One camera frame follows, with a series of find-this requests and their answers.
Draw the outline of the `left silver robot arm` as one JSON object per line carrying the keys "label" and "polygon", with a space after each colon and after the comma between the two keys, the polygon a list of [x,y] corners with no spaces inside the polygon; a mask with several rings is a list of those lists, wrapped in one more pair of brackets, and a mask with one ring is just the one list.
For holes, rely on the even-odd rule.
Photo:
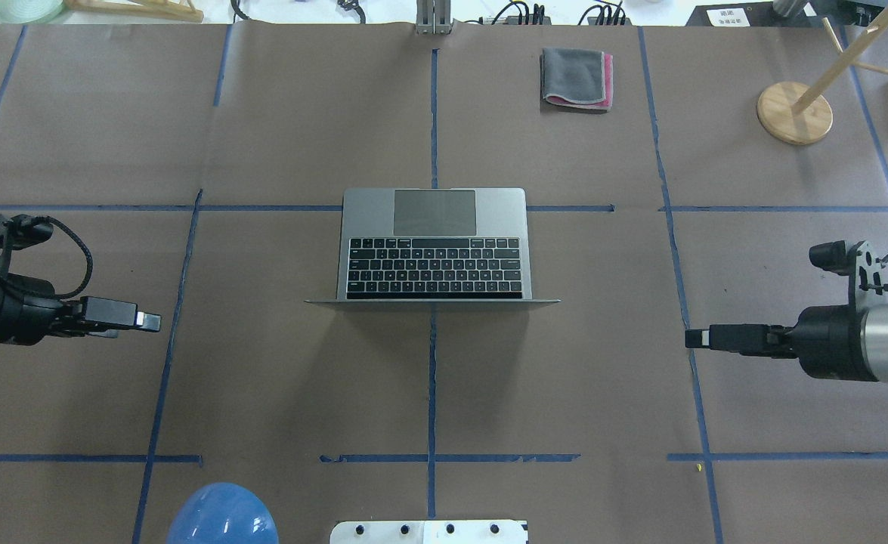
{"label": "left silver robot arm", "polygon": [[159,332],[159,314],[135,303],[83,296],[60,301],[23,294],[0,283],[0,344],[35,345],[46,337],[118,337],[119,331]]}

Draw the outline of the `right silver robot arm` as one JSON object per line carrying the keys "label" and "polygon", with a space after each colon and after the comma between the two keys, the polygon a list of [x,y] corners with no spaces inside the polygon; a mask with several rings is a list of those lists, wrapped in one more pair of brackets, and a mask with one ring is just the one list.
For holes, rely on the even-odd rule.
{"label": "right silver robot arm", "polygon": [[888,304],[808,307],[792,327],[713,324],[686,330],[685,346],[797,360],[814,379],[888,383]]}

